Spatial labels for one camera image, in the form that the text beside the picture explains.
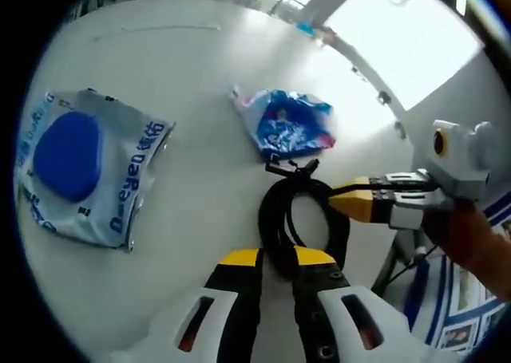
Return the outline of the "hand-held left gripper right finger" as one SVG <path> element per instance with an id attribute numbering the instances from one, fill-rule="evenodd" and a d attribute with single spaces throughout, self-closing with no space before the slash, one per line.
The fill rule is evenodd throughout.
<path id="1" fill-rule="evenodd" d="M 352 286 L 321 250 L 296 247 L 295 320 L 308 362 L 416 362 L 420 342 L 406 317 L 364 286 Z"/>

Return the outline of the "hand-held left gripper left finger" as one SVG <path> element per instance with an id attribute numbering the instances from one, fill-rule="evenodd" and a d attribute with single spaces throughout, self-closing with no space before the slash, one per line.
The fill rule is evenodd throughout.
<path id="1" fill-rule="evenodd" d="M 249 362 L 260 321 L 262 250 L 224 256 L 206 283 L 160 310 L 115 362 Z"/>

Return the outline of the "person's right hand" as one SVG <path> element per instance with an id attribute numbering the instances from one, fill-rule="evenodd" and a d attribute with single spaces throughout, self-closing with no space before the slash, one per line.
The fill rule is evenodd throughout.
<path id="1" fill-rule="evenodd" d="M 484 212 L 465 199 L 456 200 L 450 209 L 425 209 L 422 229 L 435 246 L 456 261 L 471 259 L 492 237 Z"/>

